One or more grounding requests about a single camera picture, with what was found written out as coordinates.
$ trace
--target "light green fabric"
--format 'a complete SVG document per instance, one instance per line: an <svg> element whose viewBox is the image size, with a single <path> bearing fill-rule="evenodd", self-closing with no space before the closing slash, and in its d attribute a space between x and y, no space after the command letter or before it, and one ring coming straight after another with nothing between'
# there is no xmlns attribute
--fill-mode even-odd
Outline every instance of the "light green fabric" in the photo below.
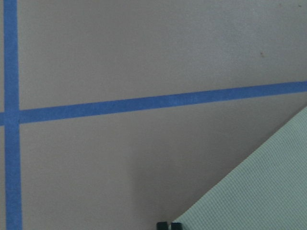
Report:
<svg viewBox="0 0 307 230"><path fill-rule="evenodd" d="M175 222L184 230L306 230L307 108Z"/></svg>

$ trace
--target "blue tape strip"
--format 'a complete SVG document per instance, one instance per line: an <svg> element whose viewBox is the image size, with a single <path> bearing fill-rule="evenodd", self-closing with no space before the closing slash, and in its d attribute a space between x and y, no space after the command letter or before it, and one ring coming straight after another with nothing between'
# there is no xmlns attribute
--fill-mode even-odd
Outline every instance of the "blue tape strip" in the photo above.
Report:
<svg viewBox="0 0 307 230"><path fill-rule="evenodd" d="M210 103L306 91L307 81L301 81L137 99L125 99L109 102L30 109L20 111L20 123L123 113L137 110L166 108L189 104Z"/></svg>
<svg viewBox="0 0 307 230"><path fill-rule="evenodd" d="M0 126L4 125L4 113L0 113Z"/></svg>
<svg viewBox="0 0 307 230"><path fill-rule="evenodd" d="M3 3L6 229L21 230L17 0Z"/></svg>

